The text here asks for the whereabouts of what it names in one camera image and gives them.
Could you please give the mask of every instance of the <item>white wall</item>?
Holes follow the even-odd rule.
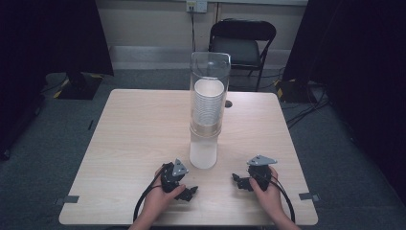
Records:
[[[192,22],[185,2],[98,0],[97,5],[109,46],[192,46]],[[194,15],[197,51],[208,48],[216,6],[217,3],[209,2],[207,13]],[[220,3],[219,6],[219,19],[236,17],[271,22],[277,28],[271,50],[292,48],[305,11],[305,6],[233,3]]]

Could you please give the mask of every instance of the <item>power outlet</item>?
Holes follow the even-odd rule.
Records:
[[[186,1],[186,12],[207,12],[207,1]]]
[[[197,2],[186,1],[186,12],[197,12]]]

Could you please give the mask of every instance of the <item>clear plastic cylinder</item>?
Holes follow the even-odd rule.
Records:
[[[200,169],[208,169],[216,161],[230,69],[227,54],[192,54],[191,162]]]

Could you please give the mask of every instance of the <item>person's hand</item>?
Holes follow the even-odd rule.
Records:
[[[155,175],[161,171],[162,167],[159,168]],[[161,187],[161,177],[158,177],[154,184],[152,185],[152,190],[146,196],[144,201],[144,207],[141,214],[135,219],[134,223],[129,229],[144,230],[148,229],[152,223],[167,210],[170,202],[180,195],[186,188],[184,184],[176,187],[172,192],[165,193]]]
[[[271,180],[274,183],[277,183],[278,173],[270,166],[269,169],[273,176]],[[269,218],[272,219],[275,225],[277,225],[278,229],[299,229],[299,227],[296,226],[296,224],[293,223],[284,213],[281,202],[281,192],[275,185],[269,183],[268,188],[264,192],[254,178],[250,178],[250,184],[257,196],[260,206],[268,214]]]

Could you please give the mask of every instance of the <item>forearm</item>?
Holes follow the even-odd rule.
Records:
[[[154,221],[155,217],[141,213],[128,230],[148,230]]]
[[[285,214],[279,213],[271,216],[279,230],[300,230],[300,228]]]

